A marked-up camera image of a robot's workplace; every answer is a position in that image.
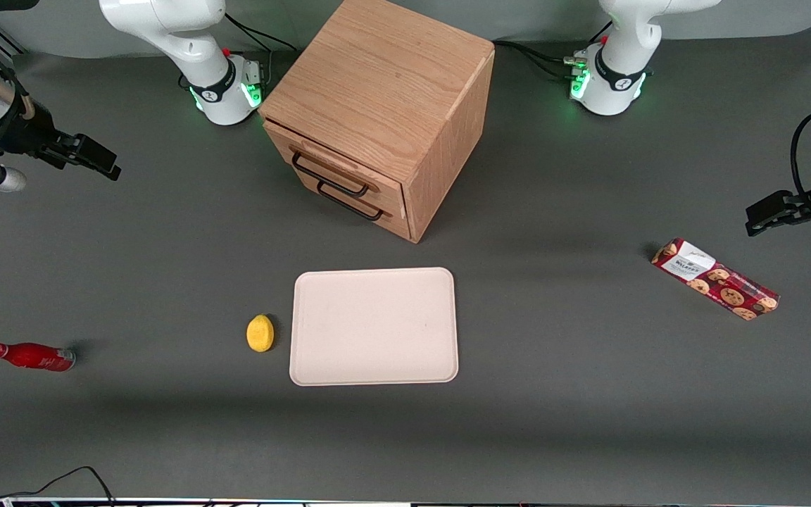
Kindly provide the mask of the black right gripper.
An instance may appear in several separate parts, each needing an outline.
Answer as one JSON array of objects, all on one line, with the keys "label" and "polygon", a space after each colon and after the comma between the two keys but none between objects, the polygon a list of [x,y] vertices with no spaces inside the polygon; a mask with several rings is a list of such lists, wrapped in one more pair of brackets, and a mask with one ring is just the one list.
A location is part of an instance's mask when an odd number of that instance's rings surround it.
[{"label": "black right gripper", "polygon": [[26,154],[64,170],[84,167],[117,182],[121,168],[117,156],[85,134],[58,132],[51,141],[51,115],[45,107],[20,96],[13,84],[0,77],[0,155]]}]

